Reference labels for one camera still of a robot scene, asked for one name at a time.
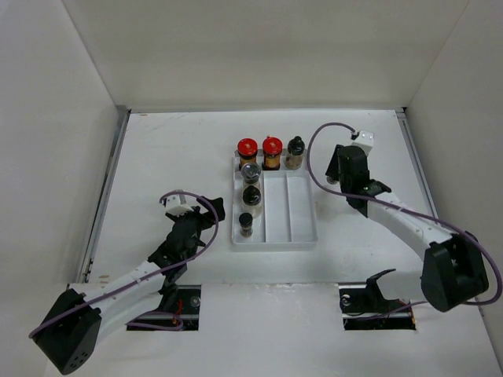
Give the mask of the small black-lid spice jar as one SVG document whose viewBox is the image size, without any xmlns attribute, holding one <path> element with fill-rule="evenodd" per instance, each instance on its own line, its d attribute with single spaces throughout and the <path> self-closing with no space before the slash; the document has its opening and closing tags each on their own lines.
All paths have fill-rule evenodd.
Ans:
<svg viewBox="0 0 503 377">
<path fill-rule="evenodd" d="M 245 237 L 251 237 L 253 234 L 253 216 L 249 212 L 244 212 L 240 214 L 238 218 L 240 226 L 240 234 Z"/>
<path fill-rule="evenodd" d="M 326 180 L 327 182 L 330 184 L 330 185 L 335 185 L 338 181 L 330 176 L 327 176 L 326 177 Z"/>
</svg>

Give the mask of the black-top white powder grinder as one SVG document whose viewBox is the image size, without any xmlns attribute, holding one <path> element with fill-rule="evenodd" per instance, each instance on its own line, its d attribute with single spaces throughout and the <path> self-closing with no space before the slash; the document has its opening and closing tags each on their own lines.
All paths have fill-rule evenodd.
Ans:
<svg viewBox="0 0 503 377">
<path fill-rule="evenodd" d="M 241 194 L 241 208 L 244 213 L 249 213 L 257 218 L 262 213 L 262 193 L 254 185 L 247 186 Z"/>
</svg>

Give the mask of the black-top brown chunk grinder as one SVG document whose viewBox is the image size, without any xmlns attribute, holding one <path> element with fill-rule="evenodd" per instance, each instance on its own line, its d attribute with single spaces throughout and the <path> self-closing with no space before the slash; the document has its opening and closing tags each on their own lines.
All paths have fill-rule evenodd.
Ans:
<svg viewBox="0 0 503 377">
<path fill-rule="evenodd" d="M 295 136 L 288 142 L 285 166 L 290 170 L 299 169 L 303 162 L 305 143 L 300 136 Z"/>
</svg>

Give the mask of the red-lid sauce jar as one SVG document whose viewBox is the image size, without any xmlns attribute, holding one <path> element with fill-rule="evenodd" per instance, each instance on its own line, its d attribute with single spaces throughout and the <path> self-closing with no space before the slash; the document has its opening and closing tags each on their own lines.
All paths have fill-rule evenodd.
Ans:
<svg viewBox="0 0 503 377">
<path fill-rule="evenodd" d="M 277 137 L 267 136 L 263 141 L 263 169 L 279 170 L 282 151 L 282 141 Z"/>
<path fill-rule="evenodd" d="M 239 155 L 239 169 L 241 169 L 242 166 L 246 163 L 255 163 L 258 150 L 259 150 L 258 144 L 254 139 L 250 137 L 241 139 L 237 143 L 237 152 Z"/>
</svg>

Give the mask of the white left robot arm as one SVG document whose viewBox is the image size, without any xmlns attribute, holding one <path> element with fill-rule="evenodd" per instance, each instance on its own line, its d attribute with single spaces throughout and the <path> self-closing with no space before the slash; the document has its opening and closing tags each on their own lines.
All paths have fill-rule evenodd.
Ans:
<svg viewBox="0 0 503 377">
<path fill-rule="evenodd" d="M 123 325 L 141 328 L 138 318 L 170 312 L 176 304 L 177 281 L 187 265 L 214 242 L 201 235 L 217 232 L 226 212 L 223 199 L 174 190 L 160 197 L 171 231 L 158 248 L 130 272 L 89 291 L 61 293 L 29 338 L 62 375 L 80 368 L 95 346 Z"/>
</svg>

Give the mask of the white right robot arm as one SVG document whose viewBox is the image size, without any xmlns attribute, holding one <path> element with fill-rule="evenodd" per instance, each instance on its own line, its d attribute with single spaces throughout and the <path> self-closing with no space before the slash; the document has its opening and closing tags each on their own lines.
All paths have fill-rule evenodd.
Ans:
<svg viewBox="0 0 503 377">
<path fill-rule="evenodd" d="M 416 217 L 384 183 L 372 179 L 367 155 L 356 145 L 337 145 L 327 178 L 340 184 L 348 204 L 382 225 L 423 261 L 420 288 L 426 301 L 446 312 L 489 287 L 483 256 L 458 232 Z"/>
</svg>

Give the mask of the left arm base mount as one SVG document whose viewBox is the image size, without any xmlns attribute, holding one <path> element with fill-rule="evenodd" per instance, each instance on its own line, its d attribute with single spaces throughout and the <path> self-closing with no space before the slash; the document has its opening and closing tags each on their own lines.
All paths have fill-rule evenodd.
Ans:
<svg viewBox="0 0 503 377">
<path fill-rule="evenodd" d="M 127 324 L 128 331 L 198 331 L 202 287 L 179 285 L 167 291 L 159 306 Z"/>
</svg>

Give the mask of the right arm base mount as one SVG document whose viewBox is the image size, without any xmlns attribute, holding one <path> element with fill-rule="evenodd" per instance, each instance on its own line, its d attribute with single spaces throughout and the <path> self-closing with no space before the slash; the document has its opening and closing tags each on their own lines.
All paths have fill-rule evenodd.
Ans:
<svg viewBox="0 0 503 377">
<path fill-rule="evenodd" d="M 378 286 L 382 276 L 394 271 L 385 269 L 363 282 L 338 285 L 345 331 L 416 330 L 410 303 L 400 298 L 385 298 Z"/>
</svg>

